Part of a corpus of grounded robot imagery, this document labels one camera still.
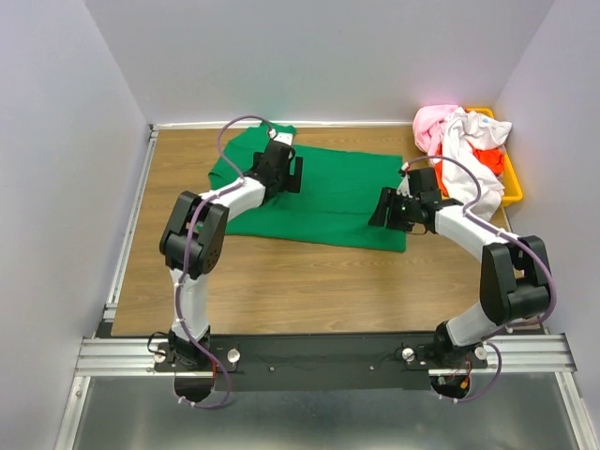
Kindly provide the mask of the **green t-shirt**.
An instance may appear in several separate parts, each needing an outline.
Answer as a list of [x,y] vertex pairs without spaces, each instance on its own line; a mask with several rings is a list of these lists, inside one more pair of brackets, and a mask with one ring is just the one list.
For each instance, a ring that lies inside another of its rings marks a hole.
[[399,184],[400,155],[340,151],[296,143],[304,160],[301,190],[229,221],[228,235],[278,238],[345,248],[403,252],[404,232],[368,221],[383,188]]

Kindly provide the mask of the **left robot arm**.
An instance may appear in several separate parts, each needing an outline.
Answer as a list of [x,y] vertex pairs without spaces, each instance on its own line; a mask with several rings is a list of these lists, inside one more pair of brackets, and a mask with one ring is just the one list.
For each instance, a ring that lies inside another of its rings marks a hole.
[[170,269],[174,318],[169,332],[173,359],[188,370],[204,369],[210,358],[207,279],[220,258],[230,221],[260,208],[279,193],[298,193],[303,159],[295,154],[293,135],[279,133],[253,155],[249,170],[225,187],[203,194],[182,192],[159,241]]

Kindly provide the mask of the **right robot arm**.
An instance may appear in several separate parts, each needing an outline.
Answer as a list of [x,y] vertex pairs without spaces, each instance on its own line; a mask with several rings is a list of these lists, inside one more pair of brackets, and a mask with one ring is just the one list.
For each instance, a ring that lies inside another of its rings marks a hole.
[[537,236],[518,236],[445,198],[431,168],[405,169],[399,187],[382,189],[369,225],[409,232],[419,224],[454,241],[480,263],[479,298],[455,318],[439,324],[428,356],[450,368],[506,326],[528,326],[555,305],[548,254]]

